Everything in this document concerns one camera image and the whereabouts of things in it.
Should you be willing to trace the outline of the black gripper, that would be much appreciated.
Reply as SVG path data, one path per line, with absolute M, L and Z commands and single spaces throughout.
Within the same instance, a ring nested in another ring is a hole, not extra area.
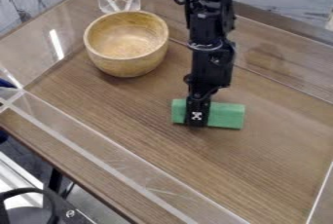
M 205 127 L 209 123 L 211 95 L 231 83 L 235 43 L 225 41 L 213 51 L 194 50 L 190 73 L 183 77 L 189 86 L 185 124 Z

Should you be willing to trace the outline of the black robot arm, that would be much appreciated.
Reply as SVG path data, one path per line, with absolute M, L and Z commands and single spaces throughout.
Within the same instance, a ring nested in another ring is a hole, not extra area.
M 189 127 L 241 129 L 245 107 L 218 103 L 213 95 L 230 86 L 235 44 L 233 0 L 174 0 L 185 9 L 193 52 L 191 71 L 183 77 L 189 95 L 171 102 L 171 121 Z

